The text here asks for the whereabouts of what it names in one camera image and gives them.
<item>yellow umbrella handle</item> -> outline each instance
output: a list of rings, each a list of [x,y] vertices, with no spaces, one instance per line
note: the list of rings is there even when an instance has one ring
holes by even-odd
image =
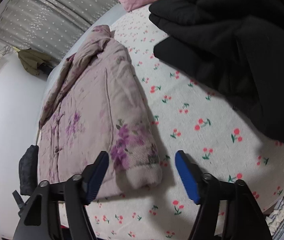
[[[19,52],[20,51],[20,49],[18,49],[17,47],[12,47],[16,52]]]

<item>red cherry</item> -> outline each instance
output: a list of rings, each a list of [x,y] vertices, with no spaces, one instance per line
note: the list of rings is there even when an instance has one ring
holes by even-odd
[[[239,128],[235,128],[233,132],[234,132],[235,135],[238,135],[238,134],[240,134],[240,129]]]

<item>curtain fold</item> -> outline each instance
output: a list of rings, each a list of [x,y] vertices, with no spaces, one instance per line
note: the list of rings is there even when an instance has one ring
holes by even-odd
[[[117,0],[10,0],[0,19],[0,40],[36,49],[60,61]]]

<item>black garment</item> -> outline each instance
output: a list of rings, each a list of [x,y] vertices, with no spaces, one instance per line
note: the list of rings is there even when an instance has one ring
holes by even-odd
[[[31,145],[19,161],[20,193],[21,195],[31,196],[38,186],[39,147]]]
[[[284,5],[279,0],[159,0],[150,20],[170,35],[160,60],[219,91],[284,142]]]

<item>metal bolt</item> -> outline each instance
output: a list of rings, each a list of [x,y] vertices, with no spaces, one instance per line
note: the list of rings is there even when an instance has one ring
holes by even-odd
[[[47,185],[49,185],[49,182],[47,180],[40,182],[40,187],[46,187]]]
[[[204,173],[202,174],[202,178],[206,180],[212,179],[212,175],[210,173]]]
[[[236,181],[236,183],[237,183],[238,185],[240,185],[240,186],[244,186],[244,185],[245,185],[245,182],[244,182],[242,179],[238,179],[238,180]]]
[[[72,176],[73,180],[79,180],[81,178],[82,178],[81,174],[75,174],[75,175]]]

